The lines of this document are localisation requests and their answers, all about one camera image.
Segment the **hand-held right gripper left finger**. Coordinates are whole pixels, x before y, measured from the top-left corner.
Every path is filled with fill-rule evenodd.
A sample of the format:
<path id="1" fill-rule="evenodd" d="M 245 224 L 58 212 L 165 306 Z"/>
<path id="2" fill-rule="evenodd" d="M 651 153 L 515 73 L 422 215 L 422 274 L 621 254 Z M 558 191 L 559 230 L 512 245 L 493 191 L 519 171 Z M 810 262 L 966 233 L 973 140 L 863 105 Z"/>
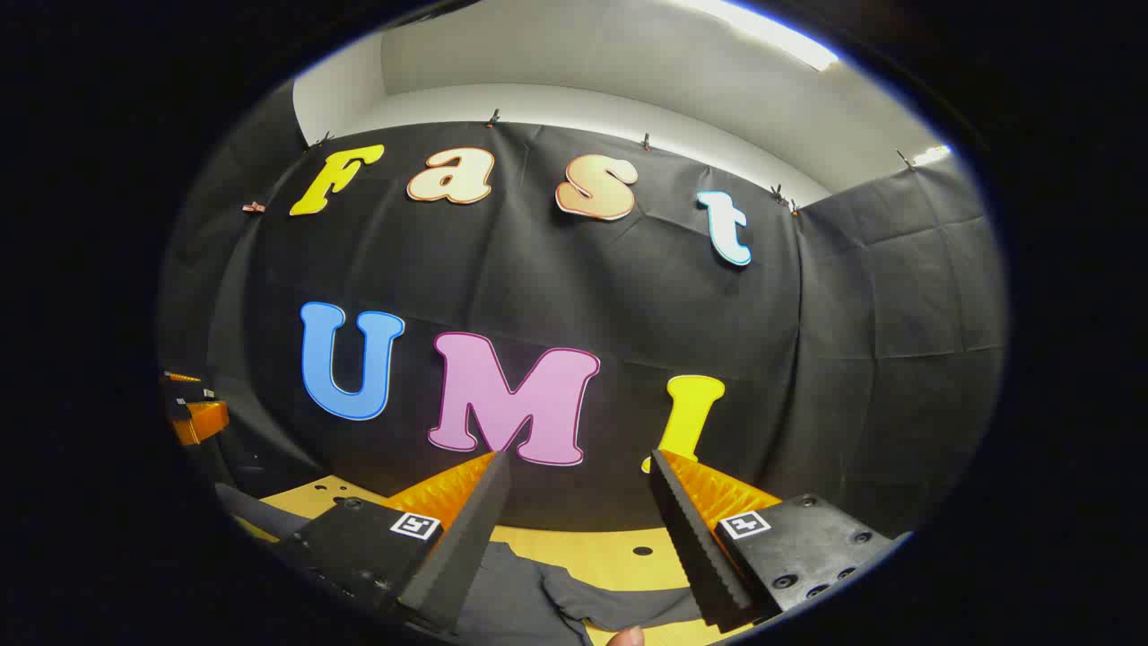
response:
<path id="1" fill-rule="evenodd" d="M 491 451 L 385 503 L 347 496 L 270 547 L 360 612 L 453 633 L 509 488 L 509 456 Z"/>

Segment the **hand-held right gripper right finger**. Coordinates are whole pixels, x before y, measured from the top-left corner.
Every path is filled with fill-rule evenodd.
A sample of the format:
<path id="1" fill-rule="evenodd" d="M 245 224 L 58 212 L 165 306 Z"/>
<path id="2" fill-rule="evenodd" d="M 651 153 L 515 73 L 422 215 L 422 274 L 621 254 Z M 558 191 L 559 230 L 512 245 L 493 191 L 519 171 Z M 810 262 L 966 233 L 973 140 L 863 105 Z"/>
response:
<path id="1" fill-rule="evenodd" d="M 722 633 L 790 613 L 898 546 L 823 496 L 782 500 L 669 450 L 649 456 L 649 488 L 701 620 Z"/>

